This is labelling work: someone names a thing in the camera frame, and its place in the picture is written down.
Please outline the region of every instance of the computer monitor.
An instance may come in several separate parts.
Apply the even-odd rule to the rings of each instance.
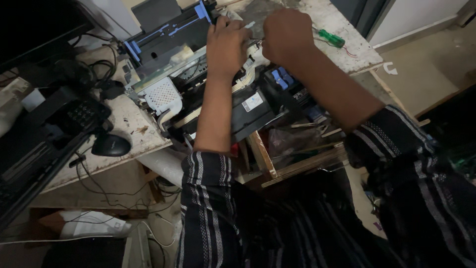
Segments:
[[[90,15],[75,0],[8,1],[2,4],[0,23],[4,26],[0,73],[17,67],[24,70],[20,75],[27,81],[25,76],[43,75],[38,66],[74,57],[68,41],[94,28]]]

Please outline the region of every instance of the green screwdriver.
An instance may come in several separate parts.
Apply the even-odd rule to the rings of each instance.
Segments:
[[[328,33],[324,29],[319,30],[318,28],[316,28],[314,26],[312,26],[312,28],[317,32],[317,34],[320,37],[323,37],[323,38],[327,39],[329,41],[329,43],[331,43],[333,46],[335,46],[337,48],[342,48],[346,44],[346,41],[344,39],[336,36],[335,34]]]

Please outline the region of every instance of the wooden table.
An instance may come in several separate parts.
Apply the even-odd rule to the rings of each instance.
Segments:
[[[350,53],[357,57],[352,58],[347,55],[344,49],[331,47],[324,42],[315,41],[316,46],[321,49],[339,68],[349,75],[356,75],[377,68],[383,64],[380,55],[368,44],[359,32],[348,22],[348,20],[337,10],[329,0],[284,0],[276,2],[271,0],[244,0],[226,7],[227,10],[235,11],[246,23],[252,21],[255,25],[251,28],[255,37],[263,37],[262,25],[264,19],[274,10],[285,7],[296,8],[307,13],[318,29],[325,29],[346,40]],[[78,60],[86,63],[93,63],[96,60],[107,59],[113,62],[112,52],[108,47],[102,47],[85,54],[81,54]],[[124,61],[119,63],[118,71],[113,79],[124,81],[122,66]],[[92,174],[107,170],[113,166],[130,161],[138,156],[159,150],[171,145],[171,141],[163,138],[157,130],[157,125],[144,114],[128,97],[119,96],[112,101],[106,101],[112,109],[110,120],[114,123],[113,134],[119,134],[128,138],[132,142],[131,151],[122,157],[103,157],[92,155],[86,152],[86,162]],[[80,152],[92,146],[94,138],[80,148]],[[78,180],[75,168],[64,167],[53,180],[43,190],[48,192],[58,187],[67,185]]]

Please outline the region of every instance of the hand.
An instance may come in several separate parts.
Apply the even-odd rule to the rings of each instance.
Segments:
[[[244,28],[243,21],[230,21],[226,16],[210,25],[207,36],[208,77],[232,80],[247,60],[246,40],[251,30]]]
[[[263,29],[263,56],[291,72],[319,50],[314,45],[311,17],[305,13],[277,10],[266,18]]]

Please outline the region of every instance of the disassembled printer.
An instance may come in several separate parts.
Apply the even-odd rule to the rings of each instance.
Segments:
[[[207,80],[207,31],[220,16],[215,6],[214,0],[200,0],[124,42],[130,57],[126,94],[154,117],[165,138],[188,144],[195,138]],[[232,11],[221,13],[241,19]],[[307,90],[263,57],[260,40],[250,41],[247,53],[248,60],[232,84],[233,143],[284,114],[290,122],[319,120],[316,115],[322,115],[314,111],[316,103]]]

